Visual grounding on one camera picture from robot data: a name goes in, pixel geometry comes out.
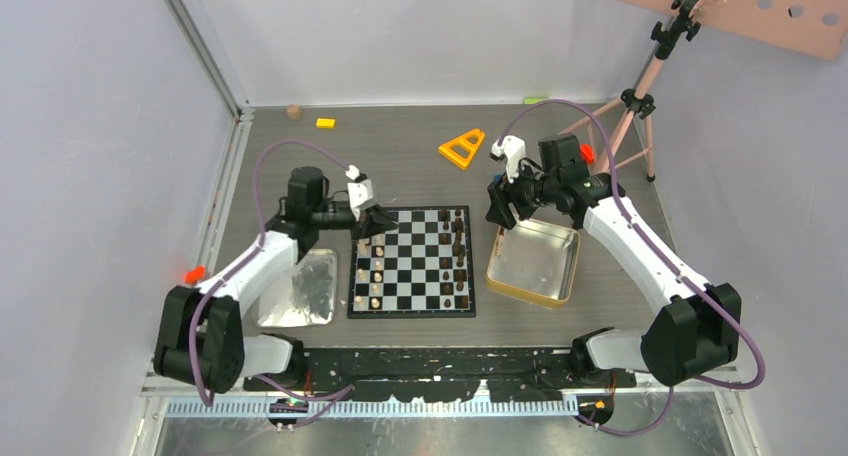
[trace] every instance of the gray wall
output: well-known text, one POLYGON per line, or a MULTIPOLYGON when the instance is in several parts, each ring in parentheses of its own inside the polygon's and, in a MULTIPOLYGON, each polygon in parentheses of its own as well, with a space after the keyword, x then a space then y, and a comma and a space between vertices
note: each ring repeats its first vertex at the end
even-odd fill
POLYGON ((3 454, 126 454, 230 119, 162 0, 0 0, 3 454))
POLYGON ((657 187, 675 242, 740 291, 743 326, 766 357, 750 397, 767 443, 775 454, 842 454, 848 58, 705 29, 652 93, 657 187))
POLYGON ((260 106, 597 100, 635 80, 665 19, 613 0, 188 1, 260 106))

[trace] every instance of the triangle block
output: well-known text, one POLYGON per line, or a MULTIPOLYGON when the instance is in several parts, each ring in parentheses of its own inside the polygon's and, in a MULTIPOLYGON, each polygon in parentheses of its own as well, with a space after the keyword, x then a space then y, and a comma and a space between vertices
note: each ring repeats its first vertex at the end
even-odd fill
POLYGON ((468 169, 471 160, 474 159, 474 155, 477 154, 477 150, 480 149, 485 138, 486 133, 479 129, 472 129, 462 136, 439 146, 439 153, 460 168, 468 169), (463 149, 464 153, 468 153, 468 156, 459 155, 455 149, 457 147, 463 149))

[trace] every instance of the yellow block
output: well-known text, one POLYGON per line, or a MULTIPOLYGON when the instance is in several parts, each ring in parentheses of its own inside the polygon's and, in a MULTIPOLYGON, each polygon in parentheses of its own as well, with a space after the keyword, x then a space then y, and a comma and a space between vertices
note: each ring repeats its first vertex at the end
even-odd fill
POLYGON ((479 129, 472 129, 462 136, 452 139, 447 143, 439 146, 439 153, 448 158, 450 162, 459 166, 462 169, 468 169, 477 150, 483 144, 483 139, 486 138, 486 133, 479 129), (468 156, 459 155, 454 148, 460 147, 468 152, 468 156))
POLYGON ((333 129, 336 127, 336 120, 330 118, 318 118, 315 121, 315 127, 319 129, 333 129))

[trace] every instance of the pegboard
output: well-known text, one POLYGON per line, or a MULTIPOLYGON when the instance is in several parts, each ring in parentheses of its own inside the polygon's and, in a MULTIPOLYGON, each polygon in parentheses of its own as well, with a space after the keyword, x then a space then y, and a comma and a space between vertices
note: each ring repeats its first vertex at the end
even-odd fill
MULTIPOLYGON (((676 15, 673 0, 620 0, 676 15)), ((833 60, 848 32, 848 0, 703 0, 697 21, 764 43, 833 60)))

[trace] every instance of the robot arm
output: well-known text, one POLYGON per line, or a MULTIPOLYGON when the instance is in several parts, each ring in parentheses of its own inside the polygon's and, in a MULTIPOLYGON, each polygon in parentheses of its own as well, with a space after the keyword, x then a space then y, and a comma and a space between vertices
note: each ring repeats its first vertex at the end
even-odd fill
POLYGON ((502 146, 515 146, 515 136, 495 143, 492 157, 506 159, 507 168, 516 167, 489 185, 491 205, 486 219, 507 229, 519 219, 530 218, 540 206, 555 206, 574 221, 575 229, 586 232, 606 247, 636 282, 654 314, 647 331, 619 331, 605 328, 572 342, 571 361, 575 372, 626 368, 650 372, 658 381, 673 386, 736 359, 738 334, 700 297, 681 282, 683 276, 739 320, 741 300, 729 285, 711 285, 689 268, 668 246, 642 223, 626 196, 621 203, 630 213, 628 221, 613 197, 610 175, 589 175, 580 145, 573 135, 547 138, 539 142, 542 164, 525 158, 510 161, 502 146), (680 268, 672 273, 635 226, 645 233, 664 258, 680 268))
POLYGON ((351 238, 370 238, 394 229, 395 221, 376 203, 371 180, 355 166, 345 173, 351 180, 348 200, 328 198, 329 184, 314 167, 292 171, 288 195, 280 211, 265 225, 264 235, 215 276, 193 288, 176 286, 165 298, 153 367, 157 374, 193 383, 188 352, 191 317, 201 298, 214 290, 198 335, 199 362, 205 386, 225 393, 242 377, 291 373, 300 368, 293 342, 282 337, 244 337, 241 321, 247 310, 281 275, 295 267, 318 242, 320 230, 347 229, 351 238))

